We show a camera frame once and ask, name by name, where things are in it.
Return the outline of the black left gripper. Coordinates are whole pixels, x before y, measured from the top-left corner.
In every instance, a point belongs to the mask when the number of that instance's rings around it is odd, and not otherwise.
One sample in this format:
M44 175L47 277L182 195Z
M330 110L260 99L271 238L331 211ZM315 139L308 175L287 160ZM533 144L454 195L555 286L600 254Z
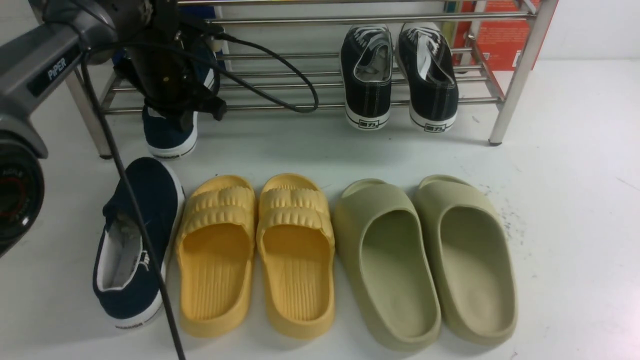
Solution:
M217 57L205 36L203 18L185 13L176 0L147 0L152 18L116 62L116 74L144 96L147 110L179 131L192 130L194 116L207 113L222 120L227 104L218 96L220 75L211 65Z

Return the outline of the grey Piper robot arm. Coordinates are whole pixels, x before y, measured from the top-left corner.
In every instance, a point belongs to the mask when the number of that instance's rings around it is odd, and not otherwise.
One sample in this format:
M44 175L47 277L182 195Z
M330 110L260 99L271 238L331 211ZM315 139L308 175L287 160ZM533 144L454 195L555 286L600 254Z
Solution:
M202 84L192 46L219 30L178 10L176 0L34 0L42 23L1 46L1 253L13 248L41 211L49 155L31 115L78 66L102 64L114 51L127 57L115 71L142 93L145 104L178 121L199 113L222 120L220 70Z

